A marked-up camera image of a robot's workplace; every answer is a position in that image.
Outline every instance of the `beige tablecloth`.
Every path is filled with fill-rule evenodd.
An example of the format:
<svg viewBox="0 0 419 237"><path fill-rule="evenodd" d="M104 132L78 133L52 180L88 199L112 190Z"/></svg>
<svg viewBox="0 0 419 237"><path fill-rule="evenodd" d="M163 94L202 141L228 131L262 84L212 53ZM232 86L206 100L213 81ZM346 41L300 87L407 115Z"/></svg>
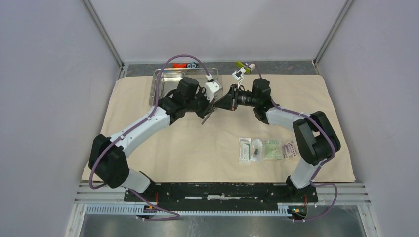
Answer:
<svg viewBox="0 0 419 237"><path fill-rule="evenodd" d="M224 91L236 83L231 75L220 75ZM341 142L334 160L320 171L315 181L353 182L351 160L333 103L325 82L317 75L263 75L269 80L276 103L295 111L323 111ZM251 90L255 75L246 75L243 86ZM148 104L152 76L126 77L116 82L109 101L101 133L110 136L150 109ZM259 122L251 107L236 111L218 109L201 125L195 113L176 121L154 134L128 158L129 166L147 174L156 182L285 182L294 171L299 157L287 161L262 161L240 164L239 137L261 140L295 139L284 128ZM87 180L86 166L82 179Z"/></svg>

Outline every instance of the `clear plastic package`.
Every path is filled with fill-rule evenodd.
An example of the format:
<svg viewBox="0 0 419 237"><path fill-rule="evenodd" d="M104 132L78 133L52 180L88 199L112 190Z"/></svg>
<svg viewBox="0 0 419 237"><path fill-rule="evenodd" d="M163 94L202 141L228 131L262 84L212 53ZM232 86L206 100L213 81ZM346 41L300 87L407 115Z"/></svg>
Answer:
<svg viewBox="0 0 419 237"><path fill-rule="evenodd" d="M252 162L260 162L262 160L263 142L256 138L251 141L251 144L253 146L251 160Z"/></svg>
<svg viewBox="0 0 419 237"><path fill-rule="evenodd" d="M267 140L265 141L265 154L264 160L284 160L284 154L282 150L283 143L278 140Z"/></svg>
<svg viewBox="0 0 419 237"><path fill-rule="evenodd" d="M284 154L285 160L293 159L298 156L298 148L294 141L286 142L282 146L282 153Z"/></svg>
<svg viewBox="0 0 419 237"><path fill-rule="evenodd" d="M250 164L251 138L239 137L239 143L240 143L239 163Z"/></svg>

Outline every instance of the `gray wall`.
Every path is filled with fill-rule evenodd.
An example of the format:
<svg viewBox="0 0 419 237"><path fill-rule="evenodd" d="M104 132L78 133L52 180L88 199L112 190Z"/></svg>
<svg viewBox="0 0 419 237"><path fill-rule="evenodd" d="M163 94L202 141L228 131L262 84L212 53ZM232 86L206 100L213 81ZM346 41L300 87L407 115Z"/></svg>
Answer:
<svg viewBox="0 0 419 237"><path fill-rule="evenodd" d="M418 236L419 1L357 0L320 62L382 236Z"/></svg>
<svg viewBox="0 0 419 237"><path fill-rule="evenodd" d="M81 0L0 1L0 236L64 234L117 76Z"/></svg>
<svg viewBox="0 0 419 237"><path fill-rule="evenodd" d="M92 0L126 62L313 59L345 0Z"/></svg>

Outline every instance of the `metal tray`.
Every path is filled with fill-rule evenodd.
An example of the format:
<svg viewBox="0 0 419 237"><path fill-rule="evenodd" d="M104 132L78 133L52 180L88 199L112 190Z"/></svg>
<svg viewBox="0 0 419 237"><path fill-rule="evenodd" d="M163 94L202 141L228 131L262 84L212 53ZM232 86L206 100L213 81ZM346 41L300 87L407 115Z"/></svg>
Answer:
<svg viewBox="0 0 419 237"><path fill-rule="evenodd" d="M156 90L157 74L160 69L154 71L153 83L150 90L150 99L149 105L153 106L155 102L154 91ZM222 83L221 79L218 77L218 70L216 68L208 68L208 72L212 74L214 80ZM167 68L162 72L162 79L160 80L159 87L159 98L163 98L171 90L176 89L179 81L184 77L189 77L197 80L200 86L204 86L207 82L207 77L205 76L205 70L203 68ZM221 98L222 89L215 94L215 100Z"/></svg>

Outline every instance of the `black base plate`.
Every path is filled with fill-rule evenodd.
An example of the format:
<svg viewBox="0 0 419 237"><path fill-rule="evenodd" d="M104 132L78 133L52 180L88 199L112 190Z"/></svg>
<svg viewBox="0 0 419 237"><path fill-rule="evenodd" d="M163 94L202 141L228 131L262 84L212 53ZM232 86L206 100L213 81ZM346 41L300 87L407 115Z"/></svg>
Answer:
<svg viewBox="0 0 419 237"><path fill-rule="evenodd" d="M278 203L304 203L304 195L308 202L318 202L315 187L291 197L283 183L155 183L141 195L157 201L161 208L176 211L278 210ZM236 199L211 199L213 195ZM124 201L141 202L132 192L125 194Z"/></svg>

